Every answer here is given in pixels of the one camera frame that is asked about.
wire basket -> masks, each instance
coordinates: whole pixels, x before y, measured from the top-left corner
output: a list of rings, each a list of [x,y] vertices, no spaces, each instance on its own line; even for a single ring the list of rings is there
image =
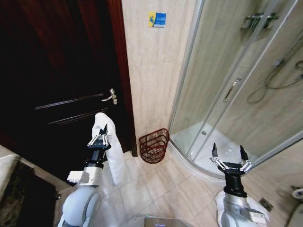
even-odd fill
[[[158,163],[164,159],[169,142],[169,131],[159,129],[139,138],[140,156],[147,163]]]

chrome fixture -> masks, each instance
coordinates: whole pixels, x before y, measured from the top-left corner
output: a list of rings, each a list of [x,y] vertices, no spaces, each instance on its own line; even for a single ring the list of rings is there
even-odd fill
[[[229,89],[229,91],[227,92],[227,94],[226,94],[226,96],[225,96],[225,98],[224,98],[224,100],[223,100],[224,102],[227,102],[227,101],[229,100],[228,96],[231,94],[231,91],[232,91],[233,88],[237,85],[237,83],[240,82],[241,80],[242,80],[242,78],[239,77],[239,78],[237,78],[237,79],[235,80],[235,82],[233,82],[231,88]]]
[[[113,104],[114,104],[114,105],[117,105],[118,100],[116,99],[117,96],[115,95],[115,91],[111,88],[111,89],[109,90],[109,92],[110,92],[111,96],[108,97],[108,98],[102,99],[102,102],[106,102],[106,101],[112,99],[112,100],[113,100]]]
[[[244,20],[244,24],[241,28],[249,28],[251,30],[254,30],[258,23],[260,22],[260,20],[262,19],[264,13],[255,13],[254,15],[251,15],[251,16],[248,16],[248,17],[245,17],[245,20]],[[271,13],[267,19],[266,19],[266,22],[265,24],[263,25],[263,28],[268,28],[270,22],[272,20],[277,20],[279,17],[276,16],[275,13]]]

shower door handle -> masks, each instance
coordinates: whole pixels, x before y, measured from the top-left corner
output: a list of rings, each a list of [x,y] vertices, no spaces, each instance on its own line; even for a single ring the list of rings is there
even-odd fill
[[[226,96],[225,96],[223,102],[227,102],[227,101],[229,100],[228,97],[229,97],[229,95],[231,94],[233,88],[234,88],[234,87],[238,84],[238,82],[240,82],[241,80],[242,80],[242,78],[239,77],[239,78],[237,78],[237,79],[235,80],[235,82],[233,82],[233,84],[232,84],[231,88],[228,90],[228,92],[227,92],[227,94],[226,94]]]

blue sticker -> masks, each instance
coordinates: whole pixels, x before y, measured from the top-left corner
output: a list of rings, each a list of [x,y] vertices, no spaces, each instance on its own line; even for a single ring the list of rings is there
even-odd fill
[[[166,13],[156,13],[154,27],[165,27]]]
[[[165,27],[166,13],[149,12],[148,27]]]

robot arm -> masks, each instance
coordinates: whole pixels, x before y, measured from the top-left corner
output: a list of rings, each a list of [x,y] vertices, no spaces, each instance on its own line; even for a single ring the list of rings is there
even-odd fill
[[[71,171],[67,180],[77,183],[77,190],[70,194],[63,205],[58,227],[88,227],[99,210],[101,196],[97,188],[105,161],[105,151],[111,148],[107,140],[107,125],[87,144],[92,157],[85,162],[83,171]]]
[[[241,176],[252,168],[252,162],[248,160],[247,153],[240,145],[242,162],[223,162],[218,158],[216,144],[212,150],[210,160],[225,175],[226,186],[224,187],[225,198],[224,213],[221,224],[223,227],[256,227],[266,226],[266,219],[263,213],[251,209],[247,203],[247,194],[241,182]]]

